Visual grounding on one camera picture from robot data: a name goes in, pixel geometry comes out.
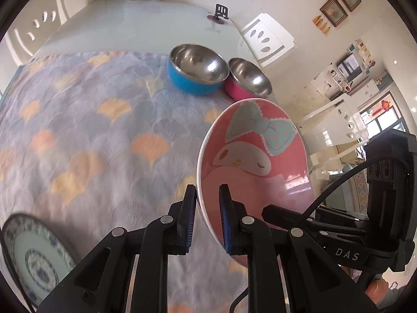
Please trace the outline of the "right hand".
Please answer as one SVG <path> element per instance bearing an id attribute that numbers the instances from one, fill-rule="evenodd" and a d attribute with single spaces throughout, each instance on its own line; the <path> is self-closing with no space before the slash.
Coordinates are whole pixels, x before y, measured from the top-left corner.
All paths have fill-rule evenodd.
<path id="1" fill-rule="evenodd" d="M 378 304 L 384 299 L 388 289 L 389 283 L 378 274 L 372 279 L 365 293 L 375 304 Z"/>

